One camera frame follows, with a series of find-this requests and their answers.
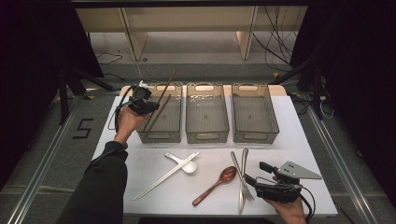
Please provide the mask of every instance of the white chopsticks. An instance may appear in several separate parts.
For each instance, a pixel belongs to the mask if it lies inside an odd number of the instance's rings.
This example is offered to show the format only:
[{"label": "white chopsticks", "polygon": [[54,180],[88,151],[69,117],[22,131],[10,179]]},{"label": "white chopsticks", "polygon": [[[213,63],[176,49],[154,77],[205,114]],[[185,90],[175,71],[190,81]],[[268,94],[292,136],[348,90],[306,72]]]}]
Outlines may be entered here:
[{"label": "white chopsticks", "polygon": [[179,165],[175,166],[172,170],[170,170],[166,175],[161,177],[159,180],[157,180],[154,184],[152,184],[148,189],[137,195],[134,200],[139,199],[143,196],[145,196],[147,193],[149,193],[152,189],[157,187],[159,184],[161,184],[166,178],[168,178],[170,175],[172,175],[174,172],[176,172],[178,169],[180,169],[182,166],[184,166],[187,162],[191,161],[194,157],[198,156],[199,152],[192,153],[187,159],[185,159],[183,162],[181,162]]}]

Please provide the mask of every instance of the person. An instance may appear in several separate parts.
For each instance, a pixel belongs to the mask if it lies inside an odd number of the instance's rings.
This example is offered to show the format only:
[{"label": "person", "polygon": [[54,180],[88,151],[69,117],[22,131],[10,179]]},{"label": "person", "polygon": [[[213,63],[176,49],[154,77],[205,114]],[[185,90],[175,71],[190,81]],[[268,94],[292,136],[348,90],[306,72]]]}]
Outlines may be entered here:
[{"label": "person", "polygon": [[[127,140],[149,115],[129,107],[120,112],[119,131],[107,142],[101,156],[91,162],[59,216],[58,224],[122,223],[123,194],[127,183]],[[289,224],[305,223],[302,200],[278,203],[265,200]]]}]

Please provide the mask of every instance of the table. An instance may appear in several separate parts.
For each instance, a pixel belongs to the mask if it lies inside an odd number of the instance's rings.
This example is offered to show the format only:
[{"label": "table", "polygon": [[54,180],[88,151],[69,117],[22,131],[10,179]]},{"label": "table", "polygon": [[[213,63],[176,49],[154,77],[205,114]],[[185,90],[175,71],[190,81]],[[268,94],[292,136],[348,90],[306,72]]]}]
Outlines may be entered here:
[{"label": "table", "polygon": [[[224,86],[227,113],[230,127],[232,127],[231,97],[230,92],[227,91],[230,88],[231,86]],[[105,143],[114,137],[114,130],[109,130],[107,124],[112,119],[113,111],[120,102],[120,98],[118,96],[114,100],[107,123],[93,155],[94,158],[101,154]],[[249,148],[247,174],[253,177],[262,176],[268,179],[272,177],[272,175],[259,169],[259,161],[265,161],[277,167],[280,167],[286,161],[294,161],[306,169],[320,174],[291,99],[284,95],[272,96],[272,101],[280,130],[272,145],[236,144],[233,142],[232,131],[229,133],[227,143],[224,144],[189,145],[184,129],[185,106],[183,106],[182,113],[183,125],[180,143],[142,144],[137,133],[133,133],[128,140],[129,149],[127,151],[129,157],[126,161],[128,184],[124,193],[124,214],[141,217],[238,216],[239,179],[237,177],[229,184],[218,186],[198,206],[194,207],[191,203],[219,179],[219,174],[224,168],[233,165],[231,151],[235,152],[236,158],[241,163],[244,147]],[[143,198],[133,201],[133,198],[176,166],[174,161],[165,158],[163,155],[165,152],[171,152],[182,159],[187,158],[193,152],[200,152],[193,159],[198,164],[198,169],[190,175],[180,169]],[[301,180],[301,183],[315,196],[317,203],[316,217],[332,217],[337,214],[323,179]],[[254,192],[253,187],[249,186],[249,188],[251,192]],[[304,190],[303,195],[313,204],[311,197]],[[256,196],[255,198],[254,202],[246,202],[242,217],[263,217],[276,214],[271,205]]]}]

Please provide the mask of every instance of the hand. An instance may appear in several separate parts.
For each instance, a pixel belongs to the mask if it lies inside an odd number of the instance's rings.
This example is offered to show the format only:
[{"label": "hand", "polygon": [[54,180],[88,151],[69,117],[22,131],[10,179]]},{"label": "hand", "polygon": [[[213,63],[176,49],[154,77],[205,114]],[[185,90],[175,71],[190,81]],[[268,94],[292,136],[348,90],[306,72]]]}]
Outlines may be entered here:
[{"label": "hand", "polygon": [[149,119],[148,114],[137,115],[128,106],[124,107],[120,112],[119,131],[114,137],[114,141],[125,145],[132,132],[138,129],[145,119]]},{"label": "hand", "polygon": [[305,216],[303,203],[301,198],[297,198],[294,203],[279,203],[271,200],[264,199],[266,202],[271,204],[276,212],[282,217],[282,219],[288,224],[305,224]]}]

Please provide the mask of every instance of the white spoon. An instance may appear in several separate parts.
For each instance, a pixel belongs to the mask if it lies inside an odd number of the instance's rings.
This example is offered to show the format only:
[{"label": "white spoon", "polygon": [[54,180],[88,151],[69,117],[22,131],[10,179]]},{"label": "white spoon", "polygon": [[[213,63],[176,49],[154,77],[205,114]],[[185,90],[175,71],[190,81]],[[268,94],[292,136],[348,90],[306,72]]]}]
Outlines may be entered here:
[{"label": "white spoon", "polygon": [[[169,152],[165,153],[165,157],[176,161],[178,164],[183,162],[183,160],[181,160],[180,158],[174,156],[172,153],[169,153]],[[183,169],[184,172],[186,172],[188,174],[193,173],[197,169],[197,163],[195,163],[194,161],[189,161],[184,166],[182,166],[181,169]]]}]

